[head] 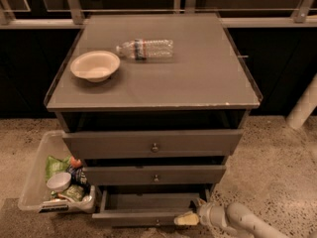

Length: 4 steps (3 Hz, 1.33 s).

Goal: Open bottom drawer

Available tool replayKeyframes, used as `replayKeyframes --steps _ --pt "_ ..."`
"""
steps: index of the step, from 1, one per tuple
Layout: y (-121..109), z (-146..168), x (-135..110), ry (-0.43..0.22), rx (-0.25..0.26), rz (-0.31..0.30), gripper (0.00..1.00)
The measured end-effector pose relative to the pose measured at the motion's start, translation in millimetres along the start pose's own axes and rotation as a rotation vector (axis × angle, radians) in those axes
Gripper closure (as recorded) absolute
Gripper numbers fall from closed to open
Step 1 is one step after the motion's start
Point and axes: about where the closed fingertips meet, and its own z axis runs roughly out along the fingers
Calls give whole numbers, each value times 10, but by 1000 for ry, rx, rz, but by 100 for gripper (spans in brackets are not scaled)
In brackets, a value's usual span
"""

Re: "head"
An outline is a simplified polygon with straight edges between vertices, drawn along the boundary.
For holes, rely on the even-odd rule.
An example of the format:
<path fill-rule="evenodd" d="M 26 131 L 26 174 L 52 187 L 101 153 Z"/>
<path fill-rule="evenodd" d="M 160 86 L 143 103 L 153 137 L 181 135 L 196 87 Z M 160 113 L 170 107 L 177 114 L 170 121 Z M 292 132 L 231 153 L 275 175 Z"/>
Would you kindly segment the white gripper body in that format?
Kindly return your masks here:
<path fill-rule="evenodd" d="M 223 230 L 226 230 L 229 227 L 225 208 L 223 206 L 205 203 L 198 207 L 197 214 L 200 223 L 204 226 L 215 226 Z"/>

